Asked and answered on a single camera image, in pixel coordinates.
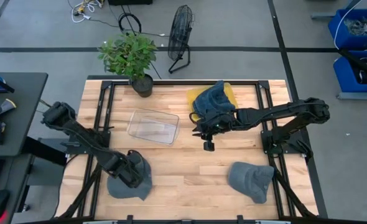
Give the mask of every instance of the electric fan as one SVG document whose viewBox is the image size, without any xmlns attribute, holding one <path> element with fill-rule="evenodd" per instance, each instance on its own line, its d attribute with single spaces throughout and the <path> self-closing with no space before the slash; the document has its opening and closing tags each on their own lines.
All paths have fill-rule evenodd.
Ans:
<svg viewBox="0 0 367 224">
<path fill-rule="evenodd" d="M 175 61 L 169 69 L 170 73 L 190 64 L 190 47 L 188 45 L 188 41 L 190 32 L 192 31 L 192 25 L 192 10 L 187 5 L 180 6 L 175 13 L 169 39 L 168 54 L 169 57 Z M 182 56 L 186 50 L 188 50 L 188 62 L 179 68 L 172 69 L 179 60 L 183 59 Z"/>
</svg>

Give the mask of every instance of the yellow cloth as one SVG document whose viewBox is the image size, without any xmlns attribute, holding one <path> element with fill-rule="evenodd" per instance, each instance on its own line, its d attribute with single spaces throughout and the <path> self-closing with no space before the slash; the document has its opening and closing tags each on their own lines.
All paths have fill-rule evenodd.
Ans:
<svg viewBox="0 0 367 224">
<path fill-rule="evenodd" d="M 186 97 L 188 99 L 190 112 L 195 112 L 195 109 L 193 108 L 193 102 L 196 100 L 197 96 L 203 93 L 205 90 L 209 89 L 210 87 L 211 86 L 188 90 Z M 225 92 L 231 104 L 233 104 L 235 108 L 238 108 L 239 107 L 238 102 L 236 102 L 236 98 L 235 98 L 235 94 L 233 93 L 232 86 L 229 83 L 224 83 L 223 91 Z M 194 121 L 197 121 L 198 119 L 200 119 L 195 114 L 192 116 L 192 118 Z"/>
</svg>

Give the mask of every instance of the gray floor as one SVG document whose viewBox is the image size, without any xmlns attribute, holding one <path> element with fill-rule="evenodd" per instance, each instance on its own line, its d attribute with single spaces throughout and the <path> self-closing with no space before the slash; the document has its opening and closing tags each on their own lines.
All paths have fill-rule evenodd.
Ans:
<svg viewBox="0 0 367 224">
<path fill-rule="evenodd" d="M 76 5 L 79 0 L 71 2 Z M 335 11 L 345 3 L 274 0 L 286 47 L 333 47 L 328 21 L 312 21 L 309 15 Z M 265 0 L 154 0 L 153 5 L 131 6 L 131 10 L 141 20 L 144 32 L 168 34 L 175 9 L 182 4 L 188 4 L 196 14 L 191 46 L 278 47 Z M 367 7 L 367 0 L 359 7 Z M 120 7 L 112 8 L 120 15 Z M 97 22 L 74 24 L 69 10 L 66 0 L 51 4 L 11 0 L 0 18 L 0 47 L 97 47 L 120 33 Z M 91 16 L 116 25 L 108 7 L 97 9 Z M 151 38 L 158 46 L 167 46 L 166 38 Z M 94 52 L 0 53 L 0 72 L 47 72 L 42 98 L 66 101 L 77 109 L 86 77 L 104 74 L 96 56 Z M 333 63 L 338 57 L 330 53 L 289 53 L 289 62 L 300 98 L 314 96 L 330 105 L 330 121 L 309 126 L 328 215 L 367 220 L 367 101 L 336 100 L 340 87 Z M 281 55 L 274 52 L 193 52 L 190 66 L 173 75 L 167 72 L 171 63 L 166 52 L 157 53 L 154 65 L 162 78 L 286 79 Z M 154 71 L 149 73 L 156 78 Z M 65 138 L 39 121 L 37 114 L 29 133 L 32 137 Z M 44 200 L 43 192 L 53 192 L 54 197 Z M 55 198 L 57 186 L 33 188 L 27 199 L 33 211 L 16 215 L 14 223 L 50 218 Z"/>
</svg>

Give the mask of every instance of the blue bin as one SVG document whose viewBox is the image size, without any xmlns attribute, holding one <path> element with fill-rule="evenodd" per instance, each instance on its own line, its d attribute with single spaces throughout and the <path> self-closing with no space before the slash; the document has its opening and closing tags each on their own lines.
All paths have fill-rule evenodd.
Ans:
<svg viewBox="0 0 367 224">
<path fill-rule="evenodd" d="M 367 51 L 351 51 L 351 53 L 358 58 L 367 57 Z M 345 57 L 340 57 L 333 67 L 342 92 L 367 93 L 367 84 L 359 84 L 356 81 L 352 67 Z"/>
<path fill-rule="evenodd" d="M 333 19 L 328 23 L 328 29 L 330 30 L 333 40 L 337 26 L 346 12 L 348 12 L 348 9 L 338 10 Z M 345 19 L 362 19 L 363 17 L 367 17 L 367 9 L 354 9 L 346 15 Z M 338 29 L 335 43 L 338 48 L 367 49 L 367 35 L 350 34 L 343 21 Z"/>
</svg>

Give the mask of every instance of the clear plastic container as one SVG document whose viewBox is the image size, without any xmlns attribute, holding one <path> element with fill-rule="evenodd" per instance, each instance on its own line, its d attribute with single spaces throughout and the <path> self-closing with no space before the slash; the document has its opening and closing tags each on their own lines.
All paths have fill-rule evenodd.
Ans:
<svg viewBox="0 0 367 224">
<path fill-rule="evenodd" d="M 127 128 L 131 136 L 164 144 L 172 144 L 178 131 L 177 115 L 146 109 L 134 111 Z"/>
</svg>

